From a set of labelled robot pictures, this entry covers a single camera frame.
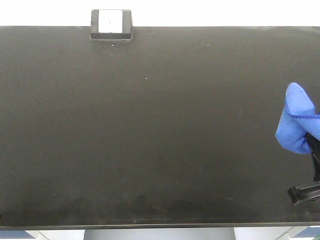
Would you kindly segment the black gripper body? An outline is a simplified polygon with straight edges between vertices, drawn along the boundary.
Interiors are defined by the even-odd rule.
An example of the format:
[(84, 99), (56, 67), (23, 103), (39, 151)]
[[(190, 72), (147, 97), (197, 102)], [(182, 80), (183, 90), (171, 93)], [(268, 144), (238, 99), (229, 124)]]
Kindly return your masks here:
[(287, 193), (294, 205), (318, 201), (320, 199), (320, 184), (314, 183), (299, 187), (291, 187)]

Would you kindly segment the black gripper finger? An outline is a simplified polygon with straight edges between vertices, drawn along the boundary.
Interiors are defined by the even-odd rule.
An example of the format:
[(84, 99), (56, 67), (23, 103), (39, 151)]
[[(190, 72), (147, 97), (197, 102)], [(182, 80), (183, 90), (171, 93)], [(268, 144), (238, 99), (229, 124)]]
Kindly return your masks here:
[(305, 140), (309, 146), (311, 157), (314, 166), (314, 177), (315, 182), (320, 181), (320, 141), (311, 135), (309, 132), (305, 135)]

